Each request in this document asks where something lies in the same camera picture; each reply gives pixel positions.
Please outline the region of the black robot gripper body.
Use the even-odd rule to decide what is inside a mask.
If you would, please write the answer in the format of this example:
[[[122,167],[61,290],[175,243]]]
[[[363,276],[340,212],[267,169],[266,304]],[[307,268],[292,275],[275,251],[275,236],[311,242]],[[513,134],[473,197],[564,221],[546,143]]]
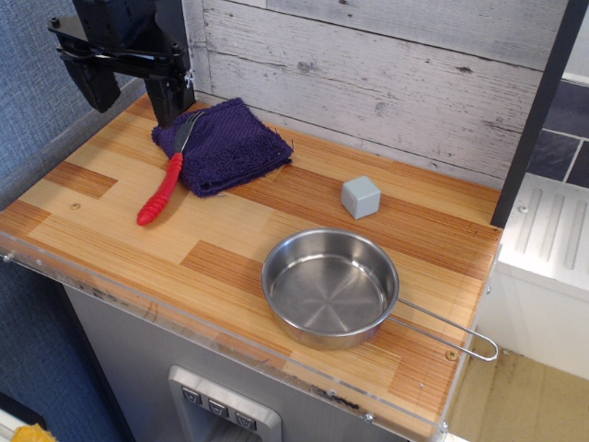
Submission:
[[[95,59],[124,74],[180,73],[190,69],[188,49],[159,45],[155,1],[75,1],[72,16],[52,17],[48,29],[58,52]]]

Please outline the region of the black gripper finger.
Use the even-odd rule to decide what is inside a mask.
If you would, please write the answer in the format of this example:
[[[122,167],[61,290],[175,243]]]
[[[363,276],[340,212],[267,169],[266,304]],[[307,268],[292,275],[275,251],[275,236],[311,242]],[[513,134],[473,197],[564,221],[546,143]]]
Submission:
[[[121,94],[115,75],[95,59],[75,59],[63,53],[62,60],[88,104],[98,112],[108,111]]]
[[[194,102],[192,71],[180,73],[150,72],[144,80],[157,123],[168,128]]]

